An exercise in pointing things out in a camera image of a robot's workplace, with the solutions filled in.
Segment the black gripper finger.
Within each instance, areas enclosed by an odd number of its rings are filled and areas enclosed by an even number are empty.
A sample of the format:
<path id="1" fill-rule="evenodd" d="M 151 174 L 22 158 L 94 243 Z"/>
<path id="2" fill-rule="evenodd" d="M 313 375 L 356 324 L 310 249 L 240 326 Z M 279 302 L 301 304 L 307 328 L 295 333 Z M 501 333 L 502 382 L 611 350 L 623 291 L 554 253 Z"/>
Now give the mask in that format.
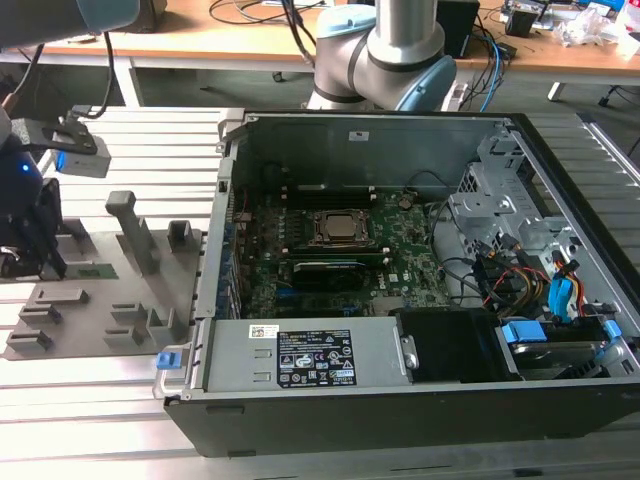
<path id="1" fill-rule="evenodd" d="M 41 280 L 63 280 L 66 276 L 67 264 L 58 251 L 57 232 L 56 223 L 33 222 L 33 243 L 42 264 L 39 274 Z"/>

